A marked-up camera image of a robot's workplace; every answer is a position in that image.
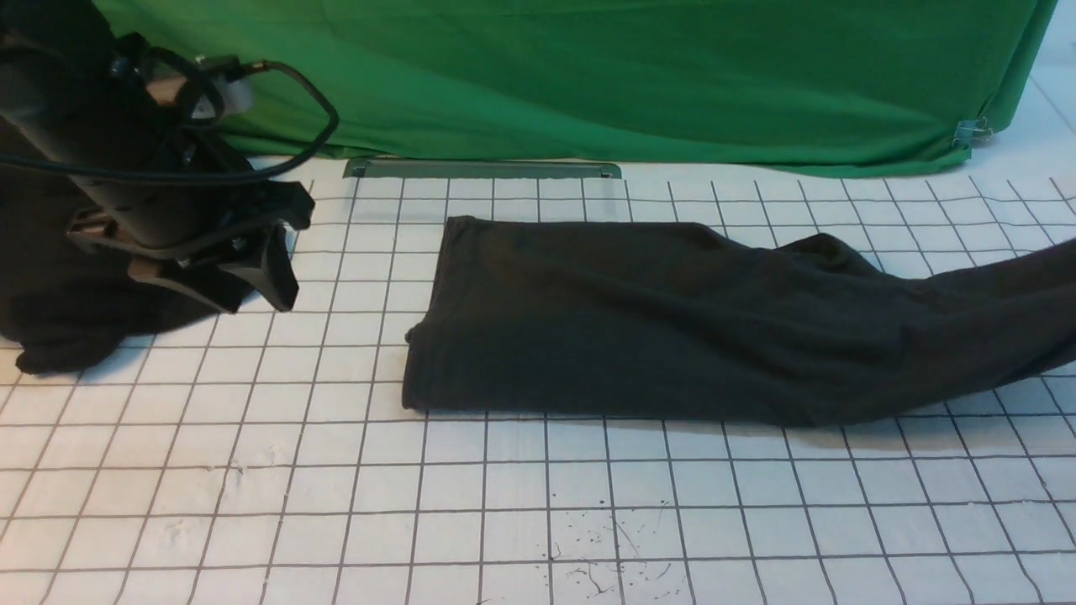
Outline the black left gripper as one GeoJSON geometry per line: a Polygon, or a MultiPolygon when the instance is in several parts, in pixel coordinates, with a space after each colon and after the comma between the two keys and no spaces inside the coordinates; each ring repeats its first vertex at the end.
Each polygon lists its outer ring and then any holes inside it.
{"type": "Polygon", "coordinates": [[[77,211],[66,236],[86,251],[126,255],[139,283],[237,313],[253,294],[289,313],[299,284],[287,233],[311,225],[315,202],[293,182],[238,187],[113,187],[107,206],[77,211]]]}

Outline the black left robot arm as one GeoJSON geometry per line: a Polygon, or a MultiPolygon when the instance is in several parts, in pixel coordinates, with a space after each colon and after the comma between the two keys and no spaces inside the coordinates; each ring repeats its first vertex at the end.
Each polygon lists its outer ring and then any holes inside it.
{"type": "Polygon", "coordinates": [[[253,292],[288,313],[299,284],[286,233],[315,205],[279,175],[335,132],[339,115],[303,74],[277,61],[192,62],[139,34],[116,37],[93,1],[4,1],[3,119],[40,153],[5,167],[66,175],[93,209],[68,238],[129,257],[139,283],[237,313],[253,292]],[[325,111],[327,125],[291,160],[255,169],[220,138],[249,104],[247,80],[279,72],[325,111]]]}

